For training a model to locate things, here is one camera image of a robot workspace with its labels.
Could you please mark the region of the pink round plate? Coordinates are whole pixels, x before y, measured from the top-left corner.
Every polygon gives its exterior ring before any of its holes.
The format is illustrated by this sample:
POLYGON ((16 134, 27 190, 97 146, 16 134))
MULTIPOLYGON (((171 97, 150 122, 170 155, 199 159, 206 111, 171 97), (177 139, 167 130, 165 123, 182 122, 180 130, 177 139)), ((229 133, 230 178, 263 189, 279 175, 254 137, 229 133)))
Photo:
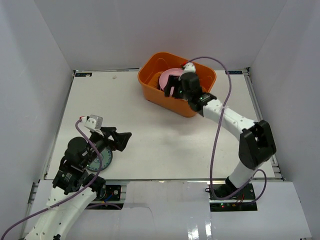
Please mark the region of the pink round plate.
POLYGON ((184 71, 181 68, 170 68, 160 75, 158 84, 165 97, 183 98, 183 87, 180 79, 183 73, 184 71))

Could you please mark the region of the blue patterned round plate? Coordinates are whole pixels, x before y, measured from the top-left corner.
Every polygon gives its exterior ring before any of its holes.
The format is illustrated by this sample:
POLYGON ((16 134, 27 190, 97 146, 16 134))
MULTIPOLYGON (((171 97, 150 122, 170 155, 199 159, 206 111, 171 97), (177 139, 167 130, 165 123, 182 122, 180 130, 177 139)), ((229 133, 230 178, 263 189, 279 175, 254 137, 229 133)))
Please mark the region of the blue patterned round plate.
MULTIPOLYGON (((113 153, 110 148, 105 148, 101 153, 101 170, 105 170, 112 162, 113 153)), ((91 172, 97 172, 100 169, 100 159, 97 156, 87 167, 87 170, 91 172)))

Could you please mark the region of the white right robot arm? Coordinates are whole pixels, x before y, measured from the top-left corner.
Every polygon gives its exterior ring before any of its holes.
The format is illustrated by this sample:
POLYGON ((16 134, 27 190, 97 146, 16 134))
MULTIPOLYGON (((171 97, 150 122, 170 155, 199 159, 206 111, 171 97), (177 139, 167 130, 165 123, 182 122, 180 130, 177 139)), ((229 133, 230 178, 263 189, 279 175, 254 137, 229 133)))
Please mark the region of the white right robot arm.
POLYGON ((270 124, 265 120, 248 119, 226 107, 216 96, 204 92, 194 72, 169 75, 164 95, 187 101, 194 112, 216 122, 219 128, 226 129, 238 140, 239 163, 225 182, 226 195, 238 199, 244 193, 243 185, 277 151, 270 124))

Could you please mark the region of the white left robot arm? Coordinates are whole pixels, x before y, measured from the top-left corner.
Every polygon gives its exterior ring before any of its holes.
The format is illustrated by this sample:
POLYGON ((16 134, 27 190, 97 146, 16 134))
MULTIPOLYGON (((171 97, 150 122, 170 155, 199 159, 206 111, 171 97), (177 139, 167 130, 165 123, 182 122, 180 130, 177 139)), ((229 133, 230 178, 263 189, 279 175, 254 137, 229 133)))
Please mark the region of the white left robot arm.
POLYGON ((72 138, 52 181, 46 207, 24 239, 64 240, 92 201, 105 204, 112 198, 112 189, 99 173, 109 166, 114 151, 126 148, 131 136, 130 132, 118 133, 116 127, 102 127, 90 137, 72 138))

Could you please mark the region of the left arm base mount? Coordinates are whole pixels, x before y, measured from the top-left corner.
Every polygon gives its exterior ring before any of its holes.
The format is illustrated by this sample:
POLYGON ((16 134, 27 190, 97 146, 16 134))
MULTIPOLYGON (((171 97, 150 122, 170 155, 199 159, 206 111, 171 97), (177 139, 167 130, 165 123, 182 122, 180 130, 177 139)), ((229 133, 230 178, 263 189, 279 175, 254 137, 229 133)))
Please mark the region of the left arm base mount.
POLYGON ((124 205, 120 203, 121 192, 121 185, 106 185, 104 196, 90 203, 86 210, 121 210, 124 205))

